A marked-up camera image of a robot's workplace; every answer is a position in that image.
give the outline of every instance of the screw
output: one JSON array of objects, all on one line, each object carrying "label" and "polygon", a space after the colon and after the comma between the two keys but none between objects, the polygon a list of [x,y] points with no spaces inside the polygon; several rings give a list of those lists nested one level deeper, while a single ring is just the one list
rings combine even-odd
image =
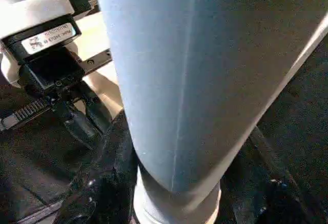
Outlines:
[{"label": "screw", "polygon": [[57,81],[55,82],[55,85],[56,85],[57,87],[61,87],[61,86],[63,85],[63,83],[62,83],[60,80],[57,80]]}]

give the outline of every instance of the dark floor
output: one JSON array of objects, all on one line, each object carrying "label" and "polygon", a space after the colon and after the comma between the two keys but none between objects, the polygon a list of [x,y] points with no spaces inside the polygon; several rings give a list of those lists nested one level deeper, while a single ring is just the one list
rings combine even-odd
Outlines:
[{"label": "dark floor", "polygon": [[[9,86],[3,76],[0,86],[0,117],[31,100]],[[0,141],[0,223],[19,220],[61,198],[79,165],[76,151],[86,152],[51,111],[2,133]]]},{"label": "dark floor", "polygon": [[[258,126],[298,186],[328,210],[328,37],[267,110]],[[238,223],[254,223],[270,179],[249,140],[222,179]],[[218,223],[234,223],[224,219]]]}]

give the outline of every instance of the white plastic housing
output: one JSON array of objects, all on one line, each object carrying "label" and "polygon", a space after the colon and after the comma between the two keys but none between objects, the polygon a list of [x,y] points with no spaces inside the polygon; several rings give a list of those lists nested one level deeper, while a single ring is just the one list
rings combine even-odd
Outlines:
[{"label": "white plastic housing", "polygon": [[24,0],[1,8],[0,39],[63,15],[74,14],[69,0]]}]

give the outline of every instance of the white plastic part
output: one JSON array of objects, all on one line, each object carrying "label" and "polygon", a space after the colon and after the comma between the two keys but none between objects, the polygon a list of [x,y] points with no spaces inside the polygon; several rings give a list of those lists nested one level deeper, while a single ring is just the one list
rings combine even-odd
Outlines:
[{"label": "white plastic part", "polygon": [[3,76],[8,81],[9,84],[20,88],[21,86],[18,84],[19,75],[18,70],[19,66],[16,60],[7,52],[0,52],[0,68]]},{"label": "white plastic part", "polygon": [[24,0],[1,8],[0,39],[63,15],[74,14],[69,0]]}]

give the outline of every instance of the barcode sticker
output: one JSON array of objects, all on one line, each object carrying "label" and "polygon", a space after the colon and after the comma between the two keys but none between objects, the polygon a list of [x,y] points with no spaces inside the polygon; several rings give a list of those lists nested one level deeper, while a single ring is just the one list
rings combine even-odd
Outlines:
[{"label": "barcode sticker", "polygon": [[58,44],[76,35],[74,27],[65,23],[43,33],[37,34],[22,41],[22,46],[30,55]]}]

